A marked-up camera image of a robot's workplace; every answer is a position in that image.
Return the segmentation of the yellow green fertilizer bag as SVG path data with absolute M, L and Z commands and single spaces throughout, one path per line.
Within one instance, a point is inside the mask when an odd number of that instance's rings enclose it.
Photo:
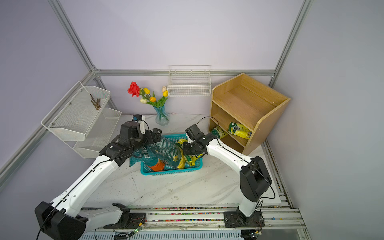
M 196 156 L 196 155 L 186 155 L 185 158 L 186 158 L 186 162 L 188 163 L 188 165 L 190 167 L 193 167 L 193 166 L 196 165 L 196 161 L 198 159 L 200 159 L 202 156 L 203 156 L 203 154 L 198 155 L 198 156 Z
M 231 122 L 229 124 L 229 134 L 249 140 L 252 135 L 252 131 L 240 123 Z

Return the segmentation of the yellow green bag lowest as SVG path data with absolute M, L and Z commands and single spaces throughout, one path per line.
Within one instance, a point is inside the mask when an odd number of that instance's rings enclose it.
M 215 126 L 212 128 L 211 133 L 218 139 L 222 139 L 228 135 L 228 133 L 226 133 L 220 126 Z

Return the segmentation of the teal orange soil bag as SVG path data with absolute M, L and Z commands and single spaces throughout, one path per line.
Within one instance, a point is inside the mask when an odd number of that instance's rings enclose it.
M 155 154 L 149 153 L 147 149 L 142 148 L 136 151 L 129 160 L 129 166 L 132 167 L 136 163 L 143 163 L 151 169 L 152 172 L 160 172 L 165 168 L 164 161 L 160 160 Z

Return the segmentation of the large dark green soil bag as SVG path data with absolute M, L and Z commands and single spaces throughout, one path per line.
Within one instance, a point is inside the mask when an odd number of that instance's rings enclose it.
M 173 169 L 184 169 L 186 158 L 182 149 L 168 138 L 161 136 L 157 143 L 147 145 L 147 152 L 151 159 L 161 160 L 165 165 Z

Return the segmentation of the yellow green bag top shelf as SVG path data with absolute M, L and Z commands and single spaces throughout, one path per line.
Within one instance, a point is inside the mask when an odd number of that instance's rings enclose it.
M 183 148 L 183 144 L 184 143 L 189 143 L 187 139 L 179 139 L 175 144 L 179 147 L 179 148 Z

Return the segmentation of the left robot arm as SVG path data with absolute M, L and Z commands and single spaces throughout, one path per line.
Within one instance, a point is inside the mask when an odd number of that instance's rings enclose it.
M 78 240 L 84 233 L 98 228 L 138 227 L 145 214 L 131 216 L 130 208 L 120 203 L 83 210 L 95 190 L 135 152 L 161 141 L 162 131 L 149 129 L 144 120 L 125 122 L 120 134 L 107 144 L 92 165 L 62 194 L 35 208 L 39 232 L 54 240 Z

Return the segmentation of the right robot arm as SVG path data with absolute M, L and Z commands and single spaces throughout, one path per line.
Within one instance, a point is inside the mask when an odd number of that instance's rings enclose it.
M 212 133 L 204 134 L 196 124 L 187 128 L 186 134 L 188 141 L 182 143 L 185 155 L 210 155 L 239 175 L 243 200 L 238 210 L 243 217 L 249 218 L 254 214 L 259 200 L 267 199 L 263 195 L 268 190 L 273 193 L 271 199 L 276 197 L 268 167 L 261 157 L 252 158 L 232 149 Z

